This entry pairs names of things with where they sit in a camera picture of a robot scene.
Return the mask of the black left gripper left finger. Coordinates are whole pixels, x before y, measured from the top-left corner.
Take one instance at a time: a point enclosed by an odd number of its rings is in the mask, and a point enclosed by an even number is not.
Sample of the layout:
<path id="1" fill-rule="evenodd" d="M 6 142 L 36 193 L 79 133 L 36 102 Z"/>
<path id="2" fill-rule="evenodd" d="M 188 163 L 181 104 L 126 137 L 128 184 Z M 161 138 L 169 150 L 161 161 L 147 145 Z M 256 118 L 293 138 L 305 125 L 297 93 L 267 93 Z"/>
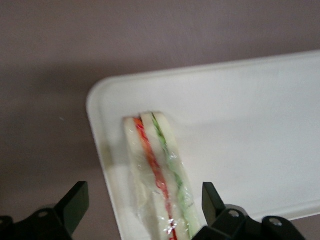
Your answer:
<path id="1" fill-rule="evenodd" d="M 0 238 L 71 240 L 89 205 L 88 183 L 79 181 L 55 206 L 41 208 L 22 221 L 14 222 L 10 216 L 1 216 Z"/>

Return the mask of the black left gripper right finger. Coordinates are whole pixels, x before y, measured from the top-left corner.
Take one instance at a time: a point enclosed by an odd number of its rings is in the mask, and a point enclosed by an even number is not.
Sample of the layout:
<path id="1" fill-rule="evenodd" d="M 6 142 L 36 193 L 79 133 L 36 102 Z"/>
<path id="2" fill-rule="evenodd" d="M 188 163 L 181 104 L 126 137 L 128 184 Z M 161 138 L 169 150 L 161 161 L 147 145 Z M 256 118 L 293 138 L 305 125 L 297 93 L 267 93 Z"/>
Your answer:
<path id="1" fill-rule="evenodd" d="M 287 219 L 266 216 L 257 222 L 240 207 L 225 205 L 211 182 L 202 184 L 202 211 L 207 225 L 203 240 L 299 240 L 301 233 Z"/>

